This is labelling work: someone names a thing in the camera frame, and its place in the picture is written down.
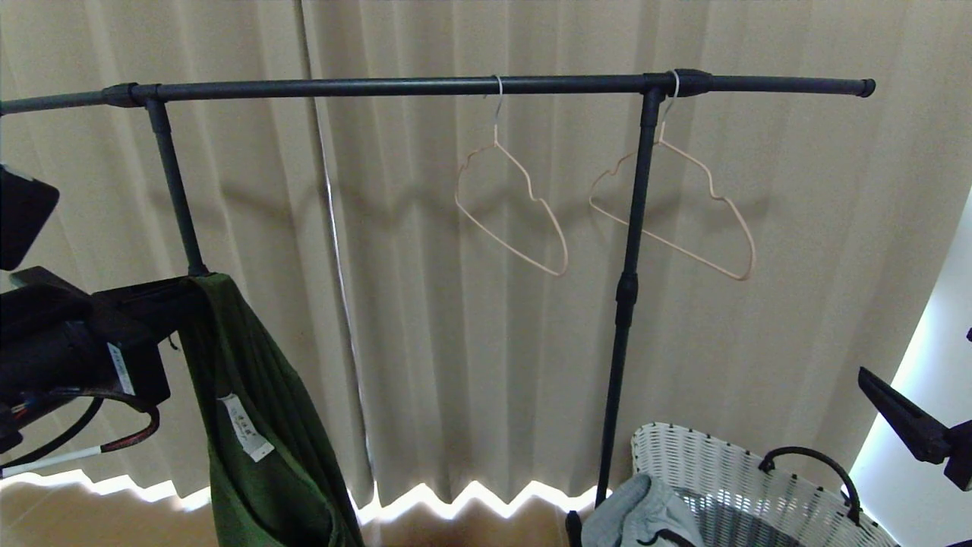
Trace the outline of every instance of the white clothing label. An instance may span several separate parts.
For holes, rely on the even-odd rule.
[[[112,362],[115,363],[115,372],[119,375],[121,390],[129,395],[134,395],[135,386],[131,384],[131,378],[128,377],[128,368],[124,366],[122,351],[109,342],[108,352],[112,355]]]
[[[243,403],[240,402],[240,398],[235,393],[220,397],[220,400],[226,405],[226,412],[229,413],[229,421],[233,424],[236,439],[254,462],[260,461],[264,456],[273,452],[273,445],[257,433],[253,422],[250,421],[250,416],[243,408]]]

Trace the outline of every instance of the cable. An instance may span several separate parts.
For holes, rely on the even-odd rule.
[[[73,439],[78,433],[81,432],[82,429],[84,429],[91,422],[92,419],[94,419],[94,416],[98,414],[98,410],[101,409],[101,405],[104,404],[104,402],[105,400],[100,397],[95,398],[94,400],[91,401],[91,404],[87,407],[85,413],[82,414],[81,417],[78,418],[78,420],[75,421],[73,425],[65,429],[63,433],[54,437],[46,445],[34,449],[30,453],[27,453],[23,456],[16,457],[8,461],[7,463],[4,463],[3,465],[0,465],[0,468],[13,467],[15,465],[22,465],[24,463],[31,463],[33,461],[37,461],[38,459],[64,446],[65,443]]]
[[[31,471],[33,469],[38,469],[41,467],[47,467],[48,465],[54,465],[56,463],[61,463],[64,461],[70,461],[72,459],[79,459],[87,456],[94,456],[96,454],[105,454],[109,452],[114,452],[121,450],[123,448],[128,448],[151,437],[156,431],[158,431],[158,426],[160,422],[160,416],[158,414],[158,407],[150,407],[145,404],[144,401],[138,397],[128,395],[125,393],[118,393],[110,389],[99,389],[99,388],[79,388],[79,387],[65,387],[53,389],[52,391],[44,394],[41,398],[43,399],[57,399],[57,398],[75,398],[75,397],[94,397],[95,399],[111,399],[113,401],[120,401],[125,403],[129,407],[149,415],[149,424],[142,430],[126,435],[121,439],[105,443],[103,445],[89,447],[72,453],[64,454],[61,456],[52,456],[45,459],[39,459],[36,461],[26,462],[19,465],[12,465],[8,463],[6,465],[0,465],[0,478],[6,478],[11,475],[16,475],[18,473],[23,473],[25,471]]]

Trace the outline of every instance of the laundry basket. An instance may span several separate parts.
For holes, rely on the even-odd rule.
[[[631,441],[635,472],[665,481],[685,500],[707,547],[896,546],[860,510],[847,472],[816,451],[786,447],[766,457],[692,429],[650,423]],[[773,458],[802,454],[833,468],[850,499],[794,474],[775,471]]]

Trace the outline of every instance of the brown floor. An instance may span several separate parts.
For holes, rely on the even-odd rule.
[[[511,519],[481,502],[443,520],[418,505],[393,522],[371,522],[362,532],[373,546],[566,546],[564,512],[533,498]],[[80,485],[43,488],[9,485],[0,492],[0,546],[149,545],[216,546],[209,505],[191,512],[172,501],[142,501],[128,491],[99,495]]]

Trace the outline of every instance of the curtain fold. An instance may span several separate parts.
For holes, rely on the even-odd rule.
[[[643,243],[615,484],[630,474],[628,436],[653,420],[757,452],[803,444],[850,465],[873,419],[856,368],[896,369],[972,184],[972,10],[960,2],[117,0],[7,2],[0,16],[5,99],[128,81],[678,67],[877,80],[867,99],[676,100],[667,138],[706,162],[740,208],[757,269],[739,283]],[[169,105],[207,266],[236,280],[300,373],[359,504],[374,482],[387,503],[419,483],[451,500],[477,480],[509,501],[531,480],[571,495],[596,481],[625,228],[587,195],[636,148],[641,98],[503,99],[501,141],[568,239],[559,278],[504,251],[453,202],[457,166],[490,142],[496,106],[494,95]],[[0,129],[3,161],[62,192],[25,267],[86,291],[184,271],[144,112],[5,116]],[[599,188],[621,216],[633,170]],[[543,263],[560,260],[499,154],[477,157],[463,184],[464,204],[491,230]],[[645,224],[730,270],[745,264],[732,214],[661,150]],[[161,431],[82,462],[92,479],[205,486],[185,363],[161,350],[173,391]],[[138,426],[108,410],[77,448]],[[72,412],[33,425],[25,444]]]

